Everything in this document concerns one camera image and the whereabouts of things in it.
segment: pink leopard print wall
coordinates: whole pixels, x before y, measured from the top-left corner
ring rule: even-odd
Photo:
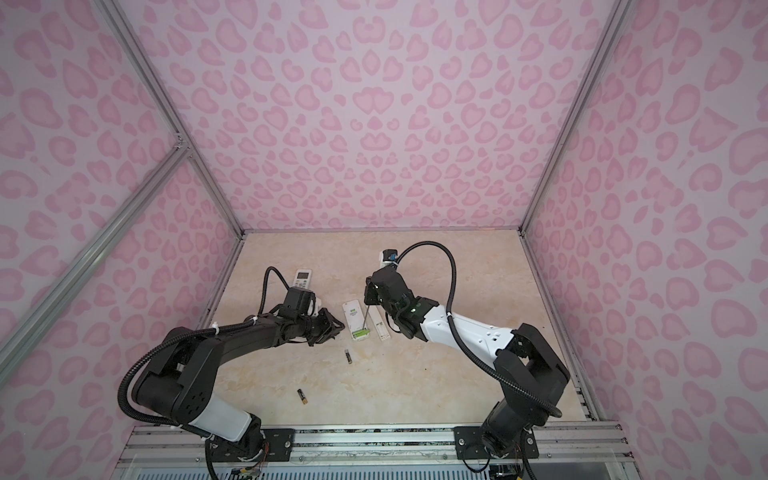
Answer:
[[[122,7],[246,228],[515,226],[612,0]]]
[[[188,164],[0,392],[0,477],[109,478],[134,422],[127,368],[196,327],[234,237]]]
[[[648,480],[768,477],[768,4],[643,0],[531,235]]]
[[[174,143],[88,0],[0,5],[0,345]]]

